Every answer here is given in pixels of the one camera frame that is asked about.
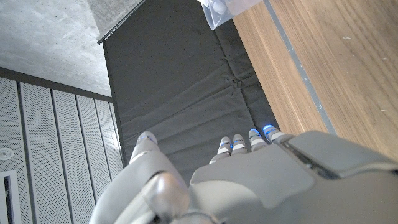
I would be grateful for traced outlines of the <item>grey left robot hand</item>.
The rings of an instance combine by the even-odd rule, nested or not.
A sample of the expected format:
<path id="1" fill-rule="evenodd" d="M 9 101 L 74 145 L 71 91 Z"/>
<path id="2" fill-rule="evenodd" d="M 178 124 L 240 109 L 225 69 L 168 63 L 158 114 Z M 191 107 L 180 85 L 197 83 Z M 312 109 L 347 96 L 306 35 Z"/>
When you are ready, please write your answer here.
<path id="1" fill-rule="evenodd" d="M 153 133 L 97 201 L 91 223 L 396 223 L 397 162 L 332 134 L 267 125 L 223 137 L 185 182 Z"/>

